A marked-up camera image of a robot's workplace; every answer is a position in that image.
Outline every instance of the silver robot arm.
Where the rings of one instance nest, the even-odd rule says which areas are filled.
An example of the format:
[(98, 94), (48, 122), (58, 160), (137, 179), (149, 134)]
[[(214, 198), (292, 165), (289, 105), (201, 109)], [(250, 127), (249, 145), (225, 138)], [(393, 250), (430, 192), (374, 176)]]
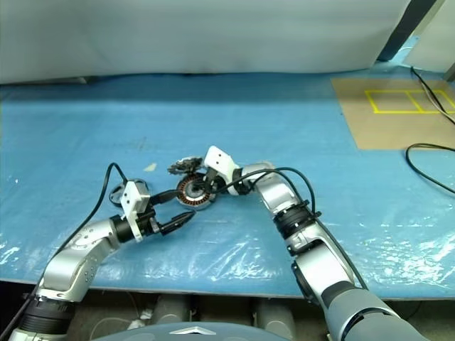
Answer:
[(307, 207), (308, 202), (301, 202), (278, 174), (264, 171), (248, 176), (273, 168), (272, 164), (240, 168), (214, 146), (209, 148), (203, 164), (208, 169), (209, 185), (216, 176), (225, 183), (242, 179), (228, 188), (231, 195), (248, 193), (263, 175), (255, 183), (255, 191), (295, 257), (292, 271), (302, 293), (323, 308), (334, 341), (427, 340), (376, 295), (355, 286), (353, 269), (337, 243)]
[(11, 336), (13, 341), (65, 340), (74, 316), (75, 304), (87, 293), (98, 266), (121, 243), (140, 242), (149, 234), (168, 234), (194, 216), (185, 212), (160, 224), (154, 205), (173, 199), (179, 191), (170, 190), (150, 196), (145, 184), (128, 181), (122, 193), (124, 216), (82, 227), (48, 263), (35, 296)]

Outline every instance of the motor part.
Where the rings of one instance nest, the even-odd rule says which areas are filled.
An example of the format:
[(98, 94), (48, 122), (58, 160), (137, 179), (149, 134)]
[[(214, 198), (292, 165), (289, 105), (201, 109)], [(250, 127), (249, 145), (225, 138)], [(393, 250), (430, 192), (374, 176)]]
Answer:
[(174, 175), (193, 174), (202, 168), (202, 158), (189, 156), (178, 160), (168, 167), (168, 172)]
[(177, 184), (180, 191), (177, 200), (192, 210), (203, 210), (216, 199), (216, 194), (208, 193), (204, 188), (204, 175), (193, 173), (185, 176)]

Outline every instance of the yellow rectangle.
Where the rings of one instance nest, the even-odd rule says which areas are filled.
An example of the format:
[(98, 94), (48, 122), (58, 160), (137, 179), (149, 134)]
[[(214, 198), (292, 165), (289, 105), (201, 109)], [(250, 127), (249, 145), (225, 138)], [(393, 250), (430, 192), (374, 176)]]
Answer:
[[(359, 149), (403, 149), (415, 141), (426, 141), (443, 146), (455, 146), (453, 124), (428, 100), (426, 94), (415, 80), (400, 80), (381, 78), (335, 78), (332, 79), (333, 88), (343, 110), (343, 115), (349, 131)], [(444, 90), (455, 102), (455, 92), (450, 85), (441, 80), (429, 80), (432, 89)], [(401, 90), (396, 94), (371, 93), (373, 103), (379, 110), (390, 111), (391, 114), (376, 114), (365, 90), (389, 89)], [(402, 90), (411, 91), (412, 97), (419, 103), (423, 110), (432, 114), (422, 114), (411, 103)], [(451, 103), (441, 94), (437, 94), (444, 108), (454, 110)], [(405, 112), (398, 114), (395, 109)]]
[[(444, 90), (433, 90), (435, 94), (440, 94), (450, 105), (455, 109), (455, 102), (452, 101), (450, 96)], [(387, 93), (403, 93), (408, 96), (409, 100), (413, 105), (417, 108), (416, 110), (380, 110), (378, 105), (375, 103), (373, 96), (371, 94), (380, 93), (380, 94), (387, 94)], [(368, 98), (371, 107), (373, 108), (373, 112), (375, 114), (438, 114), (437, 110), (423, 110), (423, 108), (419, 105), (419, 103), (415, 100), (412, 96), (412, 93), (421, 94), (424, 93), (424, 90), (406, 90), (406, 89), (397, 89), (397, 90), (365, 90), (365, 95)], [(447, 110), (447, 114), (455, 114), (455, 110)]]

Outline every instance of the black wire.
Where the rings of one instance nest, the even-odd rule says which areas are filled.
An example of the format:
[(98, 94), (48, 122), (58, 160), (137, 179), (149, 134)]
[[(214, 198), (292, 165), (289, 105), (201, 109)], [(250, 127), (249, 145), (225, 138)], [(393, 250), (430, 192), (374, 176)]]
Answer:
[(409, 321), (411, 318), (413, 318), (415, 316), (415, 314), (417, 314), (419, 312), (420, 307), (422, 307), (422, 304), (423, 304), (423, 301), (420, 301), (417, 304), (417, 307), (412, 311), (412, 313), (410, 313), (406, 318), (403, 318), (403, 320)]
[(292, 190), (294, 191), (294, 193), (296, 194), (297, 198), (303, 202), (301, 196), (300, 196), (300, 193), (299, 191), (296, 189), (296, 186), (295, 184), (291, 181), (291, 179), (289, 179), (289, 177), (286, 175), (286, 174), (283, 174), (283, 172), (281, 171), (291, 171), (291, 172), (294, 172), (296, 174), (298, 174), (299, 176), (301, 176), (301, 178), (305, 181), (308, 189), (309, 189), (309, 192), (310, 192), (310, 196), (311, 196), (311, 206), (312, 206), (312, 211), (313, 213), (315, 214), (316, 213), (316, 203), (315, 203), (315, 197), (314, 197), (314, 191), (313, 191), (313, 188), (311, 187), (311, 184), (309, 182), (309, 180), (306, 178), (305, 175), (303, 175), (301, 172), (299, 172), (297, 169), (294, 169), (294, 168), (290, 168), (290, 167), (281, 167), (281, 168), (264, 168), (264, 169), (260, 169), (260, 170), (254, 170), (252, 172), (249, 172), (248, 174), (245, 174), (239, 178), (237, 178), (236, 180), (232, 181), (231, 183), (228, 183), (227, 185), (224, 185), (223, 187), (221, 188), (218, 188), (217, 190), (213, 191), (213, 192), (210, 192), (211, 194), (219, 194), (225, 190), (227, 190), (229, 187), (232, 187), (233, 185), (236, 185), (238, 184), (240, 181), (243, 181), (253, 175), (256, 175), (256, 174), (262, 174), (260, 177), (258, 177), (258, 179), (256, 179), (253, 184), (250, 186), (250, 191), (253, 189), (253, 187), (255, 186), (256, 182), (259, 181), (261, 178), (265, 177), (266, 175), (270, 174), (270, 173), (276, 173), (276, 174), (279, 174), (281, 177), (283, 177), (287, 182), (288, 184), (291, 186)]
[(426, 178), (427, 180), (431, 181), (432, 183), (435, 183), (436, 185), (442, 187), (443, 189), (445, 190), (448, 190), (450, 193), (453, 193), (455, 194), (455, 189), (453, 188), (450, 188), (449, 186), (443, 184), (443, 183), (440, 183), (438, 180), (432, 178), (431, 176), (425, 174), (424, 172), (422, 172), (420, 169), (418, 169), (411, 161), (410, 159), (410, 151), (414, 148), (433, 148), (433, 149), (441, 149), (441, 150), (445, 150), (445, 151), (455, 151), (455, 148), (450, 148), (450, 147), (447, 147), (447, 146), (440, 146), (438, 144), (424, 144), (424, 143), (421, 143), (421, 144), (412, 144), (411, 146), (407, 147), (406, 148), (406, 153), (405, 153), (405, 158), (406, 158), (406, 162), (407, 164), (412, 168), (412, 170), (419, 174), (420, 176), (423, 176), (424, 178)]
[[(433, 92), (433, 90), (431, 89), (431, 87), (429, 87), (429, 85), (424, 81), (424, 79), (422, 78), (421, 75), (419, 75), (419, 73), (414, 69), (414, 67), (412, 66), (411, 67), (411, 74), (412, 75), (416, 75), (417, 78), (419, 78), (419, 81), (420, 83), (425, 87), (425, 89), (428, 90), (428, 92), (430, 93), (430, 96), (434, 99), (434, 101), (437, 103), (437, 105), (439, 106), (440, 110), (442, 110), (445, 114), (447, 114), (447, 111), (445, 110), (445, 108), (442, 106), (442, 103), (439, 101), (438, 97), (435, 95), (435, 93)], [(450, 118), (446, 117), (446, 119), (448, 119), (452, 124), (455, 124)]]
[[(304, 182), (305, 182), (305, 185), (307, 186), (308, 188), (308, 191), (310, 192), (310, 198), (311, 198), (311, 212), (313, 213), (313, 215), (316, 214), (316, 196), (314, 195), (314, 190), (313, 190), (313, 186), (311, 186), (311, 183), (310, 183), (310, 180), (308, 180), (308, 178), (300, 171), (300, 170), (297, 170), (295, 168), (291, 168), (291, 167), (278, 167), (278, 168), (275, 168), (276, 171), (278, 171), (278, 174), (280, 174), (283, 178), (285, 178), (287, 180), (287, 182), (292, 186), (292, 189), (294, 190), (294, 192), (296, 193), (296, 196), (298, 197), (298, 199), (303, 202), (303, 200), (301, 199), (301, 196), (300, 196), (300, 193), (299, 191), (295, 188), (294, 184), (292, 183), (292, 181), (290, 181), (290, 179), (288, 177), (285, 176), (285, 174), (282, 173), (282, 171), (289, 171), (289, 172), (292, 172), (292, 173), (295, 173), (297, 174)], [(263, 174), (261, 175), (260, 177), (258, 177), (258, 179), (256, 179), (252, 184), (251, 184), (251, 188), (253, 189), (253, 187), (256, 185), (256, 183), (261, 180), (261, 178), (265, 177), (266, 174)]]
[[(246, 178), (249, 178), (250, 176), (252, 175), (255, 175), (255, 174), (260, 174), (260, 173), (264, 173), (262, 174), (260, 177), (258, 177), (258, 179), (256, 179), (252, 185), (250, 186), (250, 190), (253, 189), (253, 187), (255, 186), (255, 184), (263, 177), (265, 177), (267, 174), (270, 174), (270, 173), (277, 173), (279, 174), (281, 177), (283, 177), (284, 179), (286, 179), (286, 181), (289, 183), (289, 185), (291, 186), (292, 190), (295, 192), (296, 196), (298, 197), (298, 199), (303, 202), (303, 200), (301, 199), (301, 196), (299, 194), (299, 191), (296, 189), (296, 186), (295, 184), (291, 181), (291, 179), (289, 179), (285, 174), (283, 174), (283, 172), (281, 171), (291, 171), (293, 173), (296, 173), (297, 175), (299, 175), (303, 180), (304, 182), (306, 183), (306, 186), (308, 187), (309, 189), (309, 192), (310, 192), (310, 196), (311, 196), (311, 213), (313, 214), (313, 218), (316, 220), (316, 201), (315, 201), (315, 195), (314, 195), (314, 191), (313, 191), (313, 188), (308, 180), (308, 178), (303, 174), (301, 173), (300, 171), (298, 171), (297, 169), (295, 168), (290, 168), (290, 167), (281, 167), (281, 168), (265, 168), (265, 169), (262, 169), (262, 170), (255, 170), (253, 172), (250, 172), (244, 176), (241, 176), (240, 178), (236, 179), (235, 181), (232, 181), (231, 183), (228, 183), (227, 185), (217, 189), (215, 192), (213, 192), (214, 194), (218, 194), (218, 193), (221, 193), (223, 192), (224, 190), (227, 190), (229, 187), (235, 185), (236, 183), (239, 183), (240, 181), (246, 179)], [(344, 248), (340, 245), (340, 243), (336, 240), (336, 238), (334, 237), (334, 235), (330, 232), (330, 230), (324, 226), (324, 224), (322, 224), (321, 222), (319, 222), (319, 225), (322, 227), (322, 229), (324, 230), (325, 233), (327, 233), (327, 235), (332, 239), (333, 243), (336, 245), (336, 247), (340, 250), (340, 253), (343, 255), (343, 257), (346, 259), (346, 262), (348, 263), (348, 265), (352, 268), (353, 270), (353, 273), (355, 274), (355, 277), (357, 278), (358, 282), (360, 283), (360, 285), (362, 286), (362, 288), (364, 288), (365, 290), (368, 290), (368, 286), (366, 284), (366, 282), (363, 280), (363, 277), (362, 275), (360, 275), (360, 272), (359, 270), (357, 270), (357, 267), (355, 267), (354, 263), (352, 262), (352, 260), (350, 259), (349, 255), (346, 253), (346, 251), (344, 250)]]
[[(125, 174), (122, 172), (122, 169), (119, 167), (119, 165), (117, 165), (116, 163), (111, 163), (108, 167), (107, 167), (107, 170), (106, 170), (106, 174), (105, 174), (105, 180), (102, 184), (102, 189), (101, 189), (101, 193), (100, 193), (100, 197), (98, 198), (98, 201), (96, 203), (96, 205), (93, 207), (93, 210), (92, 212), (90, 212), (90, 214), (84, 219), (84, 221), (79, 225), (79, 227), (77, 229), (74, 230), (74, 232), (72, 232), (70, 234), (70, 236), (60, 245), (60, 247), (57, 249), (57, 251), (54, 253), (54, 255), (52, 256), (55, 257), (55, 255), (57, 255), (60, 251), (62, 251), (66, 244), (74, 238), (74, 236), (79, 232), (80, 229), (82, 229), (92, 218), (93, 216), (95, 215), (95, 213), (98, 211), (98, 209), (100, 208), (101, 204), (102, 204), (102, 201), (105, 197), (105, 194), (106, 194), (106, 190), (107, 190), (107, 184), (109, 183), (109, 178), (110, 178), (110, 175), (111, 175), (111, 170), (112, 168), (115, 167), (117, 169), (117, 171), (119, 172), (119, 175), (120, 177), (122, 178), (123, 182), (124, 183), (127, 183), (128, 182), (128, 179), (127, 177), (125, 176)], [(38, 290), (39, 286), (40, 286), (40, 282), (41, 280), (43, 279), (43, 276), (44, 276), (44, 272), (41, 274), (41, 277), (38, 279), (38, 282), (36, 283), (35, 287), (33, 288), (32, 292), (30, 293), (30, 295), (28, 295), (27, 299), (25, 300), (25, 302), (22, 304), (22, 306), (19, 308), (19, 310), (16, 312), (16, 314), (13, 316), (13, 318), (11, 319), (11, 321), (9, 322), (9, 324), (6, 326), (6, 328), (3, 330), (3, 332), (1, 333), (0, 335), (0, 341), (4, 341), (6, 339), (6, 336), (9, 335), (9, 333), (12, 331), (13, 328), (16, 327), (17, 325), (17, 322), (19, 320), (19, 318), (21, 318), (22, 316), (22, 313), (24, 312), (24, 310), (27, 308), (28, 304), (34, 299), (34, 296), (36, 294), (36, 291)]]

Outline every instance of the blue plastic sheet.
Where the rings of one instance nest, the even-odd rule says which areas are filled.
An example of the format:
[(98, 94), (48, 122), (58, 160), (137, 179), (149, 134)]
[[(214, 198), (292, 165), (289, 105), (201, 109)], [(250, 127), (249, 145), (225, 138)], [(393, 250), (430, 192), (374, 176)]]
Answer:
[[(376, 73), (370, 77), (409, 77), (401, 68)], [(321, 220), (380, 296), (455, 297), (454, 196), (414, 174), (402, 151), (359, 151), (330, 75), (108, 77), (2, 87), (1, 98), (2, 279), (38, 279), (92, 209), (110, 162), (157, 193), (179, 180), (170, 164), (214, 144), (241, 166), (269, 160), (303, 171)], [(413, 157), (454, 185), (449, 152)], [(157, 208), (161, 221), (182, 210), (177, 202)], [(95, 219), (118, 212), (106, 200)], [(125, 244), (94, 286), (300, 296), (291, 261), (257, 196), (220, 196), (173, 234)]]

